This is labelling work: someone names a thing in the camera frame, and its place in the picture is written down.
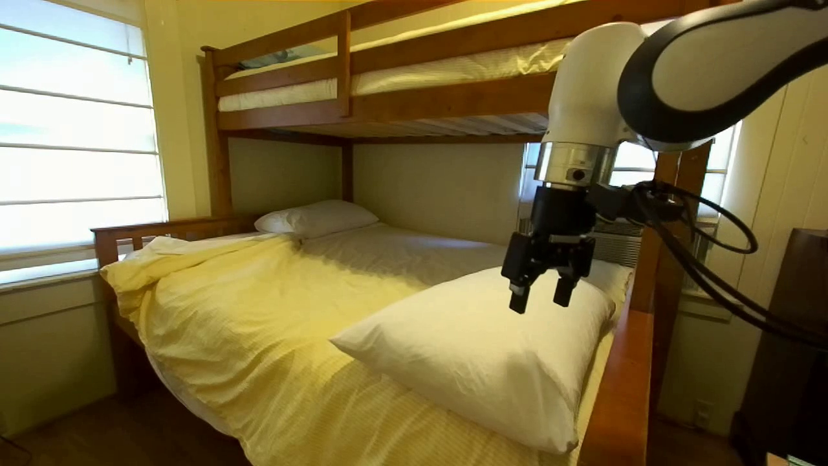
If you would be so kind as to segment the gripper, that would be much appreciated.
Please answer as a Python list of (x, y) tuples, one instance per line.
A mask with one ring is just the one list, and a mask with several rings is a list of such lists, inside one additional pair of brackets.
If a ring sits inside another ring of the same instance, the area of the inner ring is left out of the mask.
[(596, 212), (585, 190), (536, 189), (529, 235), (513, 233), (508, 242), (501, 275), (509, 280), (509, 308), (519, 315), (526, 310), (530, 286), (556, 265), (558, 280), (553, 301), (568, 307), (577, 283), (591, 273), (595, 248), (589, 233), (596, 224)]

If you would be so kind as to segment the large white pillow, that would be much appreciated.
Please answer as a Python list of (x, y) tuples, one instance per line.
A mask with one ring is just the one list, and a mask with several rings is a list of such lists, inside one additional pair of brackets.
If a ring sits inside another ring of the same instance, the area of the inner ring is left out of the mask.
[(499, 268), (483, 269), (388, 305), (331, 343), (469, 421), (528, 447), (567, 453), (578, 442), (592, 359), (632, 272), (594, 261), (567, 307), (553, 300), (556, 272), (545, 272), (518, 313)]

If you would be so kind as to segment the small white pillow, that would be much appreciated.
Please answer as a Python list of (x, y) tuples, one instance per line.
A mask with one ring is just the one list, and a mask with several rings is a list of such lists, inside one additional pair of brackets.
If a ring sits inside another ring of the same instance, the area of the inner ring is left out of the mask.
[(358, 229), (379, 222), (378, 216), (358, 204), (338, 199), (275, 210), (254, 222), (257, 231), (293, 234), (314, 239), (340, 231)]

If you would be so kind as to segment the window behind bed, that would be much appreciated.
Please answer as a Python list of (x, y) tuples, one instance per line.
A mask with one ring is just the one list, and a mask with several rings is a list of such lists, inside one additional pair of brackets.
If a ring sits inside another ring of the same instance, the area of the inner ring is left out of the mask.
[[(731, 156), (737, 147), (742, 123), (737, 123), (730, 129), (724, 130), (712, 139), (712, 147), (708, 153), (706, 175), (701, 189), (701, 197), (721, 204), (727, 184), (728, 169), (731, 168)], [(524, 170), (521, 174), (521, 194), (519, 195), (518, 220), (529, 218), (530, 207), (534, 199), (536, 188), (540, 185), (534, 179), (536, 165), (544, 153), (541, 144), (527, 144), (523, 159)], [(613, 172), (609, 184), (615, 186), (633, 185), (653, 178), (655, 174), (657, 156), (653, 151), (624, 142), (618, 148), (617, 159), (613, 165)]]

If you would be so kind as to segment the wooden bunk bed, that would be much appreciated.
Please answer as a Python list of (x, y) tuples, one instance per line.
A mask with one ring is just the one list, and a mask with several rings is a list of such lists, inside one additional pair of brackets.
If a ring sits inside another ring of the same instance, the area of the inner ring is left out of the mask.
[[(371, 136), (367, 124), (543, 114), (551, 74), (354, 95), (355, 79), (450, 57), (564, 39), (612, 21), (653, 23), (739, 0), (586, 0), (355, 51), (356, 30), (462, 0), (374, 0), (249, 39), (203, 47), (205, 132), (211, 216), (94, 229), (98, 265), (118, 260), (121, 241), (136, 250), (154, 236), (204, 239), (252, 229), (233, 213), (228, 139), (276, 140), (341, 149), (341, 194), (354, 197), (355, 144), (517, 144), (517, 135)], [(645, 229), (631, 296), (619, 316), (578, 466), (646, 466), (648, 433), (659, 398), (682, 272), (656, 231)]]

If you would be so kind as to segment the upper bunk mattress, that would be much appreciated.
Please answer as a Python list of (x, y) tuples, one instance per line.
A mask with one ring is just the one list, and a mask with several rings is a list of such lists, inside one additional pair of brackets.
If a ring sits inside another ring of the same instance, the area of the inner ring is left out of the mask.
[[(352, 96), (422, 89), (453, 83), (493, 82), (556, 70), (568, 44), (582, 31), (574, 19), (548, 30), (546, 38), (521, 39), (540, 32), (530, 24), (541, 5), (529, 11), (502, 10), (449, 23), (406, 30), (353, 45), (350, 50)], [(289, 59), (275, 54), (270, 63), (252, 65), (219, 80), (219, 111), (232, 112), (333, 100), (338, 95), (339, 59), (333, 52)]]

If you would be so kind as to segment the dark wooden cabinet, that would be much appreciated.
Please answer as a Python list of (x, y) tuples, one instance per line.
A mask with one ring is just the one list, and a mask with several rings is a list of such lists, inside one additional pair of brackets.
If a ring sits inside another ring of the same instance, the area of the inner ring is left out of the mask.
[[(828, 333), (828, 230), (790, 233), (769, 311)], [(730, 441), (745, 466), (828, 466), (828, 352), (763, 333)]]

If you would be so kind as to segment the yellow blanket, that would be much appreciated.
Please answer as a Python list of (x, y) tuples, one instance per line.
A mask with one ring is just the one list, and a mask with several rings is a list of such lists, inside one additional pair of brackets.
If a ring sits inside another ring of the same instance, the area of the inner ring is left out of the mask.
[(157, 237), (101, 275), (164, 383), (252, 466), (573, 466), (627, 291), (592, 359), (578, 442), (562, 454), (444, 409), (331, 343), (504, 257), (499, 245), (376, 223), (316, 239)]

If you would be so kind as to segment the window with white blinds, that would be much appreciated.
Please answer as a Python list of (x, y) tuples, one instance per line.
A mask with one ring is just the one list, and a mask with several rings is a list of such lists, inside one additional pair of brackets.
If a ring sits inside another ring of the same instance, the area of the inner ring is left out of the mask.
[(0, 286), (168, 218), (142, 0), (0, 0)]

